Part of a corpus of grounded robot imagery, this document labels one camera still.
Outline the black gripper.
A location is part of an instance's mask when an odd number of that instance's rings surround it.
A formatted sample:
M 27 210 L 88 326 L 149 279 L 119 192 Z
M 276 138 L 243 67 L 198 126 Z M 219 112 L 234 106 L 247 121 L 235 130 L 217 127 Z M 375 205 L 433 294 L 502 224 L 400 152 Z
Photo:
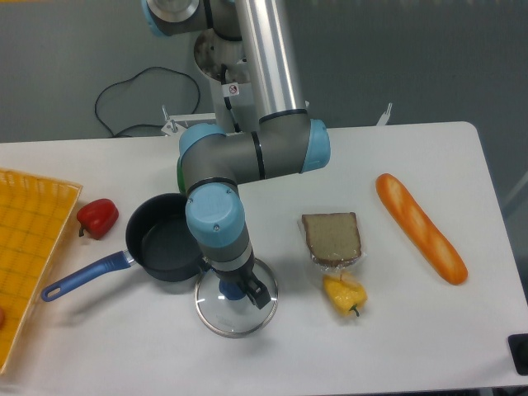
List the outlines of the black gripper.
M 258 309 L 263 309 L 271 301 L 271 297 L 267 287 L 252 276 L 253 267 L 254 262 L 246 262 L 233 271 L 221 271 L 215 268 L 213 271 L 222 281 L 237 284 L 240 289 L 245 287 L 245 294 L 252 304 Z

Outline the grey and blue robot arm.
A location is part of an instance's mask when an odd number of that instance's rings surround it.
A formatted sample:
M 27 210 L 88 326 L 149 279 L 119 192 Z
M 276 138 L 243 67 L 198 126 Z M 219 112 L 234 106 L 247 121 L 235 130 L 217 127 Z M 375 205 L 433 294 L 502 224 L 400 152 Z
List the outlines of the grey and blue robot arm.
M 198 124 L 184 132 L 179 164 L 186 222 L 217 276 L 258 308 L 270 292 L 253 272 L 255 257 L 238 186 L 325 167 L 325 124 L 309 117 L 288 16 L 282 1 L 145 1 L 150 28 L 162 36 L 212 31 L 239 43 L 247 60 L 258 128 L 227 134 Z

